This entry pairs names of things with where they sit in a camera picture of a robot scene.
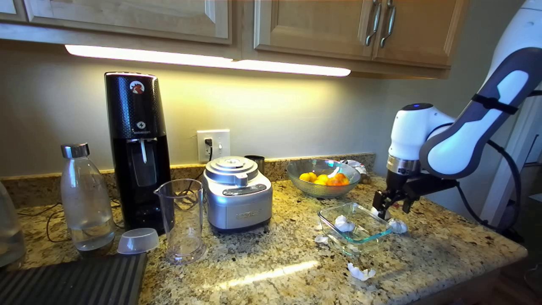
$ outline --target kitchen counter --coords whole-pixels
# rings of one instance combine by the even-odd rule
[[[370,207],[374,190],[384,182],[372,179],[341,202]],[[409,304],[451,301],[467,289],[490,289],[497,268],[526,257],[526,250],[475,226],[441,207],[419,201],[409,214],[389,209],[407,228],[404,236],[387,236],[358,248],[316,245],[324,234],[316,212],[336,201],[314,201],[289,180],[272,182],[269,228],[231,236],[213,236],[208,228],[206,260],[174,267],[158,250],[147,255],[140,304]],[[18,209],[26,258],[21,268],[75,260],[65,241],[60,206]],[[375,277],[357,282],[346,263],[372,268]]]

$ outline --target beige wall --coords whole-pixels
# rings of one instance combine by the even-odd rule
[[[492,48],[518,6],[519,0],[472,0],[450,79],[435,82],[130,65],[70,58],[60,48],[1,43],[0,177],[57,173],[59,146],[70,141],[87,141],[94,163],[111,168],[103,72],[118,70],[158,79],[174,165],[196,163],[196,129],[228,128],[231,155],[370,151],[377,155],[375,173],[382,175],[394,112],[404,104],[431,102],[457,116],[480,85]],[[482,165],[468,180],[485,184],[494,163]]]

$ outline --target water bottle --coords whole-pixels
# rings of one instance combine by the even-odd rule
[[[81,255],[104,250],[113,241],[109,197],[87,145],[64,145],[60,197],[70,241]]]
[[[20,262],[25,255],[13,202],[0,184],[0,268]]]

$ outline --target electrical outlet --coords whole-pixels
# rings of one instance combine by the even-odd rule
[[[197,162],[206,163],[221,157],[230,157],[230,131],[228,129],[206,129],[196,131],[197,140]],[[211,141],[211,151],[204,145],[204,140]]]

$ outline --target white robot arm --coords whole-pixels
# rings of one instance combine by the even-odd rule
[[[470,175],[484,145],[542,82],[542,0],[526,0],[501,36],[487,77],[453,121],[429,104],[401,109],[387,151],[387,189],[372,207],[379,218],[397,201],[407,212],[418,196],[450,189]]]

